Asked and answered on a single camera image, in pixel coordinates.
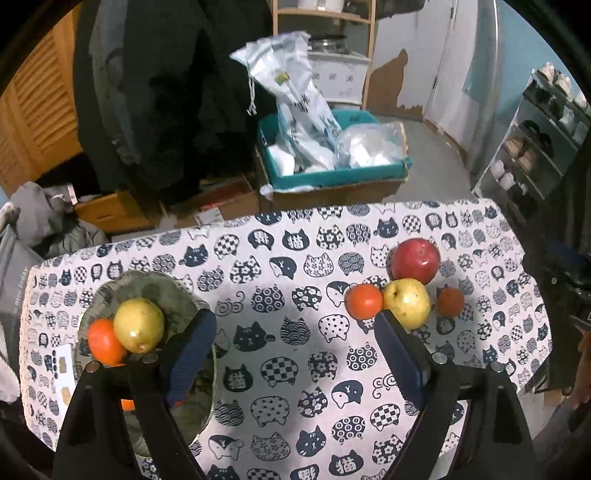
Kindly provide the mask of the yellow pear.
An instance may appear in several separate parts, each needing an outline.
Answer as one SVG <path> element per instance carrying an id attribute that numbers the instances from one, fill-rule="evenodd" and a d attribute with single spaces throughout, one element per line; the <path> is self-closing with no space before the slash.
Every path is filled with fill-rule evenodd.
<path id="1" fill-rule="evenodd" d="M 422 327 L 432 311 L 427 288 L 413 278 L 390 282 L 383 290 L 383 305 L 407 330 Z"/>

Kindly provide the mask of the white rice bag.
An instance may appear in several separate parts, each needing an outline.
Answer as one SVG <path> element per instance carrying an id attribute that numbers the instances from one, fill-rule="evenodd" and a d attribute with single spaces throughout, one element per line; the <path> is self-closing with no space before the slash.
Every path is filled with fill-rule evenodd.
<path id="1" fill-rule="evenodd" d="M 312 80 L 309 39 L 304 31 L 259 38 L 229 58 L 276 98 L 277 125 L 294 160 L 304 169 L 332 171 L 342 128 Z"/>

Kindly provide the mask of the green pear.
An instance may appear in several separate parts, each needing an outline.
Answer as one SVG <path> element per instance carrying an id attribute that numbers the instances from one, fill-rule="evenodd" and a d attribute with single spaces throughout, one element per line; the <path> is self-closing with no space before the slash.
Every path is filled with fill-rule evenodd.
<path id="1" fill-rule="evenodd" d="M 162 311 L 150 300 L 136 297 L 122 302 L 113 318 L 113 330 L 128 351 L 144 354 L 153 350 L 165 329 Z"/>

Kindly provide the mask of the pile of grey clothes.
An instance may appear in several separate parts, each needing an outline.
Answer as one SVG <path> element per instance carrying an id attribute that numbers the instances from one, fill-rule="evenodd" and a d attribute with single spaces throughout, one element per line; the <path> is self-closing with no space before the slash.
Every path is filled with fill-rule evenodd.
<path id="1" fill-rule="evenodd" d="M 72 185 L 43 188 L 26 182 L 1 207 L 1 318 L 20 316 L 30 268 L 45 259 L 107 242 L 98 227 L 77 217 Z"/>

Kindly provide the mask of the small tangerine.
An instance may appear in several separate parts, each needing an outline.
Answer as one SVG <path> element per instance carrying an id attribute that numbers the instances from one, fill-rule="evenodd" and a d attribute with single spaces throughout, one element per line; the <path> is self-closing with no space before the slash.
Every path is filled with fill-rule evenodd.
<path id="1" fill-rule="evenodd" d="M 464 305 L 464 295 L 458 288 L 444 287 L 437 295 L 436 307 L 441 316 L 457 317 Z"/>
<path id="2" fill-rule="evenodd" d="M 375 285 L 359 284 L 346 293 L 346 310 L 353 319 L 372 319 L 382 310 L 382 307 L 382 292 Z"/>

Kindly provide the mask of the small tangerine back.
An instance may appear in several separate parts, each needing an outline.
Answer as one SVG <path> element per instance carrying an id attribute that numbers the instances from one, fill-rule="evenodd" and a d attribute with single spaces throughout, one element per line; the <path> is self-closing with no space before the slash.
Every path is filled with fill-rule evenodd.
<path id="1" fill-rule="evenodd" d="M 372 319 L 382 310 L 382 307 L 382 292 L 375 285 L 359 284 L 346 293 L 346 310 L 353 319 Z"/>

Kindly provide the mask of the clear plastic bag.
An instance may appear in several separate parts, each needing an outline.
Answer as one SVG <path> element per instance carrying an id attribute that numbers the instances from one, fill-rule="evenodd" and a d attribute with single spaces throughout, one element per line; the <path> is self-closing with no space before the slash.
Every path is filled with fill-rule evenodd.
<path id="1" fill-rule="evenodd" d="M 349 169 L 407 167 L 408 149 L 406 129 L 400 121 L 355 124 L 339 134 L 335 166 Z"/>

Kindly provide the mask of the wooden louvered wardrobe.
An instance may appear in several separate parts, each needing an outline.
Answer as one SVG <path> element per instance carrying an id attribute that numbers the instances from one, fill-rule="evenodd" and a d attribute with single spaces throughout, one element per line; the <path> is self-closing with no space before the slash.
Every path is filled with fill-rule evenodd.
<path id="1" fill-rule="evenodd" d="M 1 188 L 8 196 L 83 152 L 73 90 L 81 6 L 37 43 L 1 96 Z"/>

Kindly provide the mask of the red apple front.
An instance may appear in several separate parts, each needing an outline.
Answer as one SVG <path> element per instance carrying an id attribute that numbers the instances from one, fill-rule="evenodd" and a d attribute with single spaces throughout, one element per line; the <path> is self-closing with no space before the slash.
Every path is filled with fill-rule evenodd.
<path id="1" fill-rule="evenodd" d="M 394 280 L 410 278 L 427 285 L 435 278 L 440 263 L 439 249 L 433 243 L 411 238 L 394 248 L 390 273 Z"/>

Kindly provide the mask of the large orange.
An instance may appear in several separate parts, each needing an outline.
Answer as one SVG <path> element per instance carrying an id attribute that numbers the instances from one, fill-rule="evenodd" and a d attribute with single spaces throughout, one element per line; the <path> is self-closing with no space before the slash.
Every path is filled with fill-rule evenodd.
<path id="1" fill-rule="evenodd" d="M 93 357 L 104 365 L 119 366 L 127 356 L 127 350 L 117 339 L 110 319 L 96 319 L 88 328 L 87 341 Z"/>
<path id="2" fill-rule="evenodd" d="M 133 411 L 135 409 L 134 402 L 128 399 L 121 400 L 121 407 L 124 411 Z"/>

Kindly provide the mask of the wooden shelf rack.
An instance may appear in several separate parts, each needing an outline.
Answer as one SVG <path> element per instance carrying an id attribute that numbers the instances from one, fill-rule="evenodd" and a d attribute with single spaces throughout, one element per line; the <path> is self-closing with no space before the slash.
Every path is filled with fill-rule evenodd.
<path id="1" fill-rule="evenodd" d="M 335 107 L 367 107 L 373 66 L 377 3 L 375 1 L 270 2 L 273 34 L 308 31 L 312 80 Z"/>

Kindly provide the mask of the green glass bowl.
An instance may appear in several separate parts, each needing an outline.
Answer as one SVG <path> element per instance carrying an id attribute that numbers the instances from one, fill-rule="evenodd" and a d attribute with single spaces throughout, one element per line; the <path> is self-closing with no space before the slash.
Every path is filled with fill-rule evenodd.
<path id="1" fill-rule="evenodd" d="M 193 293 L 186 280 L 176 280 L 167 275 L 140 271 L 128 271 L 115 280 L 101 286 L 84 312 L 78 329 L 78 340 L 72 354 L 74 378 L 79 379 L 86 365 L 95 359 L 88 346 L 88 330 L 99 318 L 112 319 L 120 304 L 133 298 L 144 298 L 159 308 L 164 317 L 164 333 L 158 346 L 148 354 L 130 353 L 127 363 L 144 359 L 160 360 L 161 350 L 175 335 L 181 333 L 207 302 Z M 216 353 L 211 351 L 201 363 L 193 378 L 190 390 L 182 403 L 171 409 L 171 414 L 182 439 L 193 455 L 201 453 L 198 437 L 204 431 L 213 414 L 216 381 Z"/>

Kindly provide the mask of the large orange front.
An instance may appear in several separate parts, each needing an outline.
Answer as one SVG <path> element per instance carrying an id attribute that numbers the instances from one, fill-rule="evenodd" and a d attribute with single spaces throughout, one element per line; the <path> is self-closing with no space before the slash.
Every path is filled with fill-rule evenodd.
<path id="1" fill-rule="evenodd" d="M 121 407 L 124 411 L 133 411 L 135 409 L 134 402 L 128 399 L 121 400 Z"/>

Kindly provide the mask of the grey shoe rack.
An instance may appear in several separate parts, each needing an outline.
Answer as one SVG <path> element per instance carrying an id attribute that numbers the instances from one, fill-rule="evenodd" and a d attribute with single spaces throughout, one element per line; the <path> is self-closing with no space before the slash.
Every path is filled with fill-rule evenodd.
<path id="1" fill-rule="evenodd" d="M 533 216 L 565 176 L 590 130 L 590 103 L 553 63 L 531 72 L 509 126 L 473 192 L 519 222 Z"/>

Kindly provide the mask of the white card on table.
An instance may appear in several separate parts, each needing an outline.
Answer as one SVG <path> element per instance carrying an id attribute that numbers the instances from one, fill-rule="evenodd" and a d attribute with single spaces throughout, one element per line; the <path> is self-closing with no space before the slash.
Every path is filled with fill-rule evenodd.
<path id="1" fill-rule="evenodd" d="M 73 368 L 73 353 L 70 344 L 55 347 L 51 353 L 54 386 L 60 410 L 64 413 L 76 388 Z"/>

